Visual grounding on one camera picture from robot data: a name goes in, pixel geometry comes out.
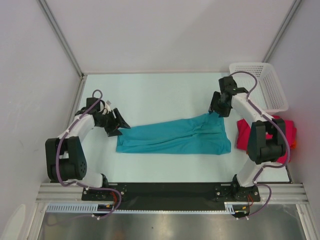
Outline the white plastic perforated basket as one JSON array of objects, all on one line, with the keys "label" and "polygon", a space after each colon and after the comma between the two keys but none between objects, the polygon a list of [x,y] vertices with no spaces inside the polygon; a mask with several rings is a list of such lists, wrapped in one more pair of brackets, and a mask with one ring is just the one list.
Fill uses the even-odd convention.
[{"label": "white plastic perforated basket", "polygon": [[244,87],[252,101],[270,115],[289,109],[288,101],[274,67],[265,62],[236,62],[229,65],[229,72],[238,87]]}]

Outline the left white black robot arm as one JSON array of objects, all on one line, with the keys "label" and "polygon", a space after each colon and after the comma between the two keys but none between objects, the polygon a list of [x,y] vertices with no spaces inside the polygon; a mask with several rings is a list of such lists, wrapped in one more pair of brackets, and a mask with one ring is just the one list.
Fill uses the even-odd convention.
[{"label": "left white black robot arm", "polygon": [[71,125],[58,137],[45,142],[46,169],[53,183],[67,187],[72,184],[93,188],[100,200],[110,196],[111,188],[103,173],[89,172],[82,142],[95,127],[108,137],[121,136],[120,129],[130,129],[117,108],[97,97],[86,99],[86,106],[75,113]]}]

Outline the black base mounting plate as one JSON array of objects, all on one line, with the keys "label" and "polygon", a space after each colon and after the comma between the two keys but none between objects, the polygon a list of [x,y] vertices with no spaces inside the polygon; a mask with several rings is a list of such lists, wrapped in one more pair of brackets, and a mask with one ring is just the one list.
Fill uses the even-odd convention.
[{"label": "black base mounting plate", "polygon": [[109,184],[109,187],[120,193],[116,200],[127,207],[202,210],[224,202],[261,201],[256,186],[240,187],[230,182],[118,182]]}]

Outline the teal t shirt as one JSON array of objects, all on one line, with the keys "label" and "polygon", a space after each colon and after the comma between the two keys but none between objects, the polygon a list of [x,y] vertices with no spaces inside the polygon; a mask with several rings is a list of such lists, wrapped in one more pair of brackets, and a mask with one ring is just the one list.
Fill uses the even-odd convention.
[{"label": "teal t shirt", "polygon": [[124,154],[224,155],[231,148],[216,113],[124,129],[116,144]]}]

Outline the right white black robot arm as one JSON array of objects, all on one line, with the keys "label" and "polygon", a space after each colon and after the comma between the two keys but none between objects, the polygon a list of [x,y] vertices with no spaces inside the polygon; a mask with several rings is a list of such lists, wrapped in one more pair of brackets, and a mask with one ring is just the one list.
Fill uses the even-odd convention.
[{"label": "right white black robot arm", "polygon": [[257,180],[264,169],[281,169],[278,159],[290,157],[286,138],[286,124],[281,118],[273,118],[250,99],[251,92],[238,87],[232,75],[219,79],[219,89],[213,94],[209,113],[227,118],[235,110],[250,127],[247,144],[248,160],[230,184],[230,196],[236,201],[245,201],[255,191]]}]

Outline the folded orange t shirt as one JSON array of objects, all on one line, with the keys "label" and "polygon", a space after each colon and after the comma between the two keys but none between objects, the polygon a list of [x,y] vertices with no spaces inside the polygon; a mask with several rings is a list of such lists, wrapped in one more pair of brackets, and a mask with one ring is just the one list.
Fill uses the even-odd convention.
[{"label": "folded orange t shirt", "polygon": [[294,149],[296,149],[296,147],[297,147],[297,141],[295,140],[295,141],[293,141],[292,144],[290,145],[290,149],[291,149],[291,150],[294,150]]}]

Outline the folded red t shirt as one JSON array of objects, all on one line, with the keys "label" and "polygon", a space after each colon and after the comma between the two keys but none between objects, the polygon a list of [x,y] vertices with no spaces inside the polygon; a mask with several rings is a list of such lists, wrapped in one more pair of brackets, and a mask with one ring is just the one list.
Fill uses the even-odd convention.
[{"label": "folded red t shirt", "polygon": [[272,122],[256,121],[249,125],[245,119],[237,122],[238,137],[236,147],[246,151],[255,164],[291,161],[290,148],[296,141],[297,129],[292,120],[274,116]]}]

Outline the right aluminium corner post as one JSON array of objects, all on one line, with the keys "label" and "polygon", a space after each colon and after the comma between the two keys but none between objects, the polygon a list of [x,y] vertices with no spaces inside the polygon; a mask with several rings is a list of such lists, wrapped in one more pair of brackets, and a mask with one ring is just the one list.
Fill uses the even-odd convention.
[{"label": "right aluminium corner post", "polygon": [[299,12],[301,6],[303,5],[304,0],[294,0],[291,4],[291,6],[289,7],[288,12],[286,13],[283,21],[281,22],[269,48],[267,49],[262,62],[263,63],[268,63],[273,54],[275,53],[278,45],[280,44],[282,38],[284,37],[286,31],[288,30],[291,22],[293,21],[293,19],[295,18],[296,14]]}]

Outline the aluminium frame rail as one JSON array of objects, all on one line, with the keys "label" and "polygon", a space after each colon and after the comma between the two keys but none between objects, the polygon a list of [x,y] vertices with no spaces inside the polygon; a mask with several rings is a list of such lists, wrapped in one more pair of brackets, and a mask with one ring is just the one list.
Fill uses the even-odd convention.
[{"label": "aluminium frame rail", "polygon": [[[271,188],[270,204],[306,205],[309,203],[303,184],[269,183]],[[83,188],[79,186],[63,187],[58,183],[43,183],[40,185],[36,203],[83,203]]]}]

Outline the left aluminium corner post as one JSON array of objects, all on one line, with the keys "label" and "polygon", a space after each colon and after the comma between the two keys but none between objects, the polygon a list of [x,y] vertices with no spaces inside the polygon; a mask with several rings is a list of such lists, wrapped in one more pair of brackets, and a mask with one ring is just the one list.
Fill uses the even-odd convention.
[{"label": "left aluminium corner post", "polygon": [[63,31],[61,30],[58,21],[56,20],[56,17],[54,16],[53,11],[51,10],[48,2],[46,0],[37,0],[36,1],[45,16],[45,18],[48,21],[49,26],[51,27],[53,33],[55,34],[60,46],[62,47],[62,50],[64,51],[66,57],[70,61],[73,69],[75,70],[76,74],[80,79],[84,77],[84,73],[82,72],[80,65],[78,61],[76,60],[76,57],[67,41],[65,38],[65,35]]}]

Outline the aluminium corner post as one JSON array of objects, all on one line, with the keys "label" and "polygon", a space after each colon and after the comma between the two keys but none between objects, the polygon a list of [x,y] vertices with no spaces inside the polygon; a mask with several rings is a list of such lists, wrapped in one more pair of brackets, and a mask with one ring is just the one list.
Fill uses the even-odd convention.
[{"label": "aluminium corner post", "polygon": [[291,4],[291,6],[289,7],[288,12],[286,13],[283,21],[281,22],[269,48],[267,49],[262,62],[263,63],[268,63],[273,54],[275,53],[278,45],[280,44],[282,38],[284,37],[286,31],[288,30],[291,22],[293,21],[293,19],[295,18],[296,14],[299,12],[301,6],[303,5],[304,0],[294,0]]},{"label": "aluminium corner post", "polygon": [[46,0],[37,0],[36,1],[45,16],[45,18],[48,21],[49,26],[51,27],[53,33],[55,34],[60,46],[62,47],[62,50],[64,51],[66,57],[70,61],[73,69],[75,70],[76,74],[80,79],[84,77],[84,73],[82,72],[80,65],[78,61],[76,60],[76,57],[67,41],[65,38],[65,35],[63,31],[61,30],[58,21],[56,20],[56,17],[54,16],[53,11],[51,10],[48,2]]}]

